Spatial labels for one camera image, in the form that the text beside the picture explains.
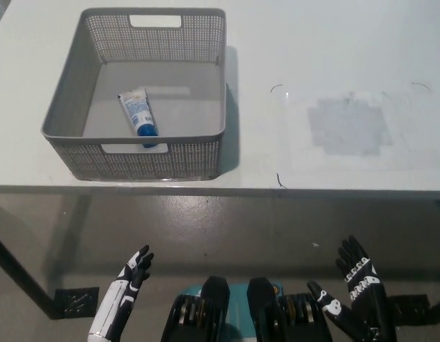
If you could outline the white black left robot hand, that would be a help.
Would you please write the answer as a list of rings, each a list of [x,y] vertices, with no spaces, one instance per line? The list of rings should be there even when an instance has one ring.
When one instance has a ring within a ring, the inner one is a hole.
[[[121,269],[108,287],[88,332],[87,341],[120,341],[154,253],[145,245]]]

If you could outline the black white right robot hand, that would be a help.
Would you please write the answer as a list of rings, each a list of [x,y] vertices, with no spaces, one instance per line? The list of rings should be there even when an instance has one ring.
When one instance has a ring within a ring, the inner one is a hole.
[[[396,327],[386,290],[368,253],[354,236],[342,241],[336,265],[351,300],[346,306],[316,281],[307,287],[322,313],[352,341],[396,341]]]

